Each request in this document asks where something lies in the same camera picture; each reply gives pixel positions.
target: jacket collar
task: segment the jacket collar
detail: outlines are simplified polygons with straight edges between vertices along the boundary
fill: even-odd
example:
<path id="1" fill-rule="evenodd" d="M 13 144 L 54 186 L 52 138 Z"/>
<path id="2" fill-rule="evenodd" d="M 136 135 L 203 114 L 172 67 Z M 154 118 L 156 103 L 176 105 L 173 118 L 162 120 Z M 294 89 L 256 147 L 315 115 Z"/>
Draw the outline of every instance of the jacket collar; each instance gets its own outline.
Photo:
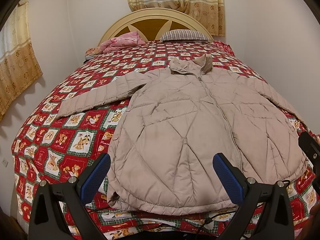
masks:
<path id="1" fill-rule="evenodd" d="M 173 59 L 169 63 L 170 69 L 181 74 L 192 73 L 196 76 L 206 74 L 212 69 L 211 54 L 203 54 L 194 60 Z"/>

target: cream headboard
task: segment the cream headboard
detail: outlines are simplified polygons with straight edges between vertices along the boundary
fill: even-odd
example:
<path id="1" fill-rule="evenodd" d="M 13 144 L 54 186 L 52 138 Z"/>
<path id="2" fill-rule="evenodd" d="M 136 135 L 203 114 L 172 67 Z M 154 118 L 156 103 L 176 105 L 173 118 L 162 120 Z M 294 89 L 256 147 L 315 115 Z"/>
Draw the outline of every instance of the cream headboard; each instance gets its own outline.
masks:
<path id="1" fill-rule="evenodd" d="M 138 31 L 144 41 L 159 40 L 167 31 L 189 29 L 212 38 L 205 27 L 187 14 L 166 8 L 146 8 L 128 14 L 114 23 L 103 35 L 102 42 L 124 33 Z"/>

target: striped pillow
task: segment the striped pillow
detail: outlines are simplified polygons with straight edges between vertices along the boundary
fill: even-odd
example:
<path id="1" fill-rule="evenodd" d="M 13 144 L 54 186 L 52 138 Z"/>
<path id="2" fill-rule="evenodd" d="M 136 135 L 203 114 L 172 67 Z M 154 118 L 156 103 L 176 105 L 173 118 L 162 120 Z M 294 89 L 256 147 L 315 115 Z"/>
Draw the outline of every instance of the striped pillow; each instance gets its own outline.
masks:
<path id="1" fill-rule="evenodd" d="M 198 31 L 177 29 L 162 35 L 161 41 L 211 41 L 210 38 Z"/>

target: black cable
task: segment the black cable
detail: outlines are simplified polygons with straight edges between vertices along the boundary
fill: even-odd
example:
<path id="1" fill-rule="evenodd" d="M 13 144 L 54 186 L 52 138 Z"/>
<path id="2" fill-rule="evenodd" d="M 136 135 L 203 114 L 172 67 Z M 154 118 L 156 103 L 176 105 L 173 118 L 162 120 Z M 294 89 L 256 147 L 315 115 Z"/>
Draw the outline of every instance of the black cable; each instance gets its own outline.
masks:
<path id="1" fill-rule="evenodd" d="M 88 211 L 88 213 L 97 212 L 97 211 L 104 210 L 104 209 L 108 209 L 108 208 L 109 208 L 109 207 L 98 208 L 98 209 L 92 209 L 92 210 Z"/>
<path id="2" fill-rule="evenodd" d="M 288 183 L 287 186 L 285 186 L 285 187 L 288 187 L 290 185 L 290 183 L 291 183 L 291 181 L 288 180 L 288 179 L 284 179 L 284 180 L 282 180 L 282 182 L 283 183 Z"/>
<path id="3" fill-rule="evenodd" d="M 263 205 L 264 205 L 264 203 L 260 204 L 259 206 L 256 207 L 256 209 L 257 209 L 257 208 L 260 208 L 260 207 L 263 206 Z M 210 224 L 211 222 L 213 222 L 213 219 L 215 219 L 215 218 L 218 217 L 218 216 L 228 215 L 228 214 L 232 214 L 232 213 L 236 213 L 236 212 L 237 212 L 237 210 L 234 210 L 234 211 L 230 211 L 230 212 L 225 212 L 225 213 L 216 214 L 216 215 L 214 215 L 213 217 L 207 218 L 207 219 L 204 221 L 204 223 L 198 228 L 197 233 L 196 233 L 195 240 L 198 239 L 198 235 L 199 235 L 201 229 L 202 229 L 205 225 L 208 225 L 208 224 Z"/>

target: jacket sleeve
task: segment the jacket sleeve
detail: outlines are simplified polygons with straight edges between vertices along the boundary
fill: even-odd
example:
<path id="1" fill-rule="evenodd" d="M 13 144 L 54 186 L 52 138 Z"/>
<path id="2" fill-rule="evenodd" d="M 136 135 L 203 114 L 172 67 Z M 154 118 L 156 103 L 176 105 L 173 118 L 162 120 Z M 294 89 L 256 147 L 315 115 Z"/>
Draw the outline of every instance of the jacket sleeve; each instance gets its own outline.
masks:
<path id="1" fill-rule="evenodd" d="M 237 73 L 228 70 L 230 76 L 236 79 L 239 83 L 245 84 L 251 89 L 257 91 L 260 95 L 268 99 L 275 106 L 282 108 L 283 110 L 293 114 L 296 118 L 298 118 L 305 126 L 305 122 L 298 111 L 285 99 L 283 98 L 273 87 L 271 87 L 266 82 L 257 79 L 257 78 L 247 78 L 245 76 L 241 76 Z"/>
<path id="2" fill-rule="evenodd" d="M 57 119 L 131 97 L 145 84 L 157 79 L 160 72 L 160 69 L 151 70 L 144 74 L 129 72 L 107 85 L 62 101 Z"/>

